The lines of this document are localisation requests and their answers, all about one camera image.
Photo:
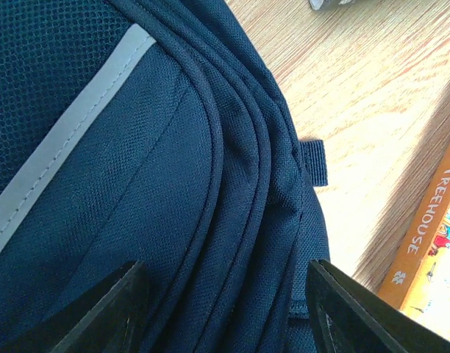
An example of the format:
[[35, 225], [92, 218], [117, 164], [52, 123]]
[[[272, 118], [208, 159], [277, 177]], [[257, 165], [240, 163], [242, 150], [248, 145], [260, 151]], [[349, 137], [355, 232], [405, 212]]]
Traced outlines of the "navy blue student backpack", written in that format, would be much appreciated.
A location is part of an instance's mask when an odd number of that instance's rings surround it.
[[224, 1], [0, 1], [0, 352], [129, 261], [141, 352], [314, 352], [326, 181]]

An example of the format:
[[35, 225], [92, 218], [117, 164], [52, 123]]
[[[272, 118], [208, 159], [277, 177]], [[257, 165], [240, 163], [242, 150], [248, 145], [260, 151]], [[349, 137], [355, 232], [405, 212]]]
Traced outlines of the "orange Treehouse book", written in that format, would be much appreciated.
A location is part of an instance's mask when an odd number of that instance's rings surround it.
[[450, 142], [378, 296], [450, 341]]

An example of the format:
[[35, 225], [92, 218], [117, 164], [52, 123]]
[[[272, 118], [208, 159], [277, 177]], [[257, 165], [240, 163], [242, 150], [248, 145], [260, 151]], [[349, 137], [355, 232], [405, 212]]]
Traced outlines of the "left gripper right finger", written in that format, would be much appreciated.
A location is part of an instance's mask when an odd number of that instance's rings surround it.
[[450, 352], [450, 342], [406, 317], [325, 260], [307, 267], [318, 352]]

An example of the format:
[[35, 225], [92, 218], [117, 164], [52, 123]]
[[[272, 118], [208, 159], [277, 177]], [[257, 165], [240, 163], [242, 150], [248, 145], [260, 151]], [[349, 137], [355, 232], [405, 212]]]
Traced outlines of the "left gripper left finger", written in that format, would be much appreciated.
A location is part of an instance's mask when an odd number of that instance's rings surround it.
[[148, 299], [146, 267], [129, 261], [0, 351], [138, 352]]

